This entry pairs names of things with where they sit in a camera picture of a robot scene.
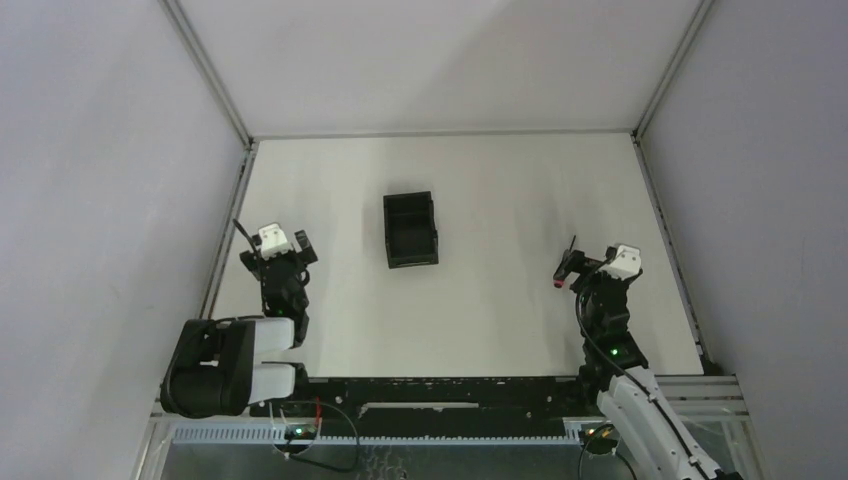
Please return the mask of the red handled screwdriver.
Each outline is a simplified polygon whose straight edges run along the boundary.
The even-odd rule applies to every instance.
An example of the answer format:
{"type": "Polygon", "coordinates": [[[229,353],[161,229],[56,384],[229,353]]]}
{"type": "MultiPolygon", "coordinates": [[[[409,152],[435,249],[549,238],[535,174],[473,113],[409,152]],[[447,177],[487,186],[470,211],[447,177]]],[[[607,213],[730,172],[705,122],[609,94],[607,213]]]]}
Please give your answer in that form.
{"type": "Polygon", "coordinates": [[[573,266],[572,257],[574,253],[574,247],[576,243],[576,235],[572,236],[569,247],[563,252],[561,261],[555,270],[553,275],[553,285],[557,289],[561,289],[565,283],[566,278],[572,273],[573,266]]]}

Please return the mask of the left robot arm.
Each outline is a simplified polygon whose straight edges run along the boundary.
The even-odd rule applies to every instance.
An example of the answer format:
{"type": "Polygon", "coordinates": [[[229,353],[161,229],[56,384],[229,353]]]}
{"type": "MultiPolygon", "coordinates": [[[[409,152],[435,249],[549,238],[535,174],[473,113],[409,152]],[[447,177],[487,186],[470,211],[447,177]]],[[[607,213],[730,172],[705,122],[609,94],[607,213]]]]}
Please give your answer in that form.
{"type": "Polygon", "coordinates": [[[259,357],[300,347],[307,335],[309,265],[318,257],[305,231],[286,235],[279,224],[261,227],[239,255],[256,279],[261,312],[184,323],[160,385],[159,401],[189,419],[237,416],[273,399],[290,417],[311,407],[311,388],[296,380],[292,364],[264,364],[259,357]]]}

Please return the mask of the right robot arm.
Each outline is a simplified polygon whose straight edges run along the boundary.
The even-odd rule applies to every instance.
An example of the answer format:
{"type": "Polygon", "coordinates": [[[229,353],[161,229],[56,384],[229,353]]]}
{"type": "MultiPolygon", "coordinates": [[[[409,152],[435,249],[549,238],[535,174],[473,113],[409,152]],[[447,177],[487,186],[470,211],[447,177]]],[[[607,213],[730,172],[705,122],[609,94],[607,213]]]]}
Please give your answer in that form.
{"type": "Polygon", "coordinates": [[[552,275],[555,288],[575,295],[583,339],[578,402],[604,416],[650,479],[738,479],[698,443],[663,394],[629,331],[628,291],[642,275],[641,251],[616,244],[601,259],[570,247],[552,275]]]}

